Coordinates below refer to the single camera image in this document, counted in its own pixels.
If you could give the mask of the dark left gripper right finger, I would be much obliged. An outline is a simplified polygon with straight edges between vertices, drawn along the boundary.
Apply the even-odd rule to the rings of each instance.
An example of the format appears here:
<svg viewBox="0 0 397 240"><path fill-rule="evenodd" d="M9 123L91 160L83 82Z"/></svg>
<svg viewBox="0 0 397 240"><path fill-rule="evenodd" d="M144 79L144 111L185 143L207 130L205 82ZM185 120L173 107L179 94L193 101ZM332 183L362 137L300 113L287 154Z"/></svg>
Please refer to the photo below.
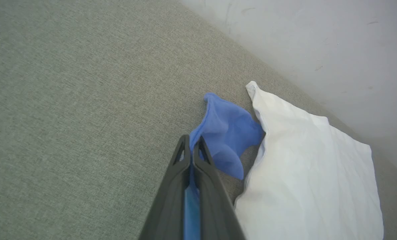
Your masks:
<svg viewBox="0 0 397 240"><path fill-rule="evenodd" d="M193 168L199 191L200 239L244 240L232 202L202 136L193 148Z"/></svg>

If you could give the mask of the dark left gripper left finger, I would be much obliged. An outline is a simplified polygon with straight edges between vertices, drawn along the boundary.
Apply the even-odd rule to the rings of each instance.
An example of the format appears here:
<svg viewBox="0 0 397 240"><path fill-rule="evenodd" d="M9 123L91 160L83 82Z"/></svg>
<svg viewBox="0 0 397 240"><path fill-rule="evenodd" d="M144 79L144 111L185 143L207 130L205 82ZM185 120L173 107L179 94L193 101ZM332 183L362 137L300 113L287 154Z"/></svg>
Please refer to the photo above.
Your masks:
<svg viewBox="0 0 397 240"><path fill-rule="evenodd" d="M190 183L189 135L179 138L139 240L183 240L185 190Z"/></svg>

